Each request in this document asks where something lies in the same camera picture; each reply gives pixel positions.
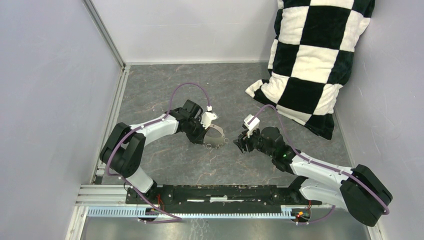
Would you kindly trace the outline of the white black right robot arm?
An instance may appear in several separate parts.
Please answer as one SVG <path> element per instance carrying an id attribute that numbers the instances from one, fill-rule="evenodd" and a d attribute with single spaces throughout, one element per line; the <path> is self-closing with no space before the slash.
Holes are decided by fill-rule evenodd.
<path id="1" fill-rule="evenodd" d="M 278 170 L 295 175 L 288 191 L 295 204 L 306 200 L 328 203 L 346 210 L 368 227 L 387 215 L 393 195 L 365 165 L 334 165 L 294 150 L 276 127 L 245 129 L 233 143 L 241 152 L 256 150 L 267 155 Z"/>

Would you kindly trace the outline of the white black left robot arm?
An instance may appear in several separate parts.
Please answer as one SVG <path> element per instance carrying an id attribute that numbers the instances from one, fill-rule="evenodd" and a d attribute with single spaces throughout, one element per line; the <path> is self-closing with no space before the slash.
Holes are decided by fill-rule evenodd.
<path id="1" fill-rule="evenodd" d="M 151 204 L 157 198 L 157 183 L 141 167 L 144 148 L 176 133 L 185 133 L 191 143 L 203 145 L 207 131 L 217 118 L 211 106 L 204 111 L 187 100 L 182 107 L 171 109 L 150 122 L 133 125 L 119 122 L 102 147 L 99 159 L 138 189 L 140 200 Z"/>

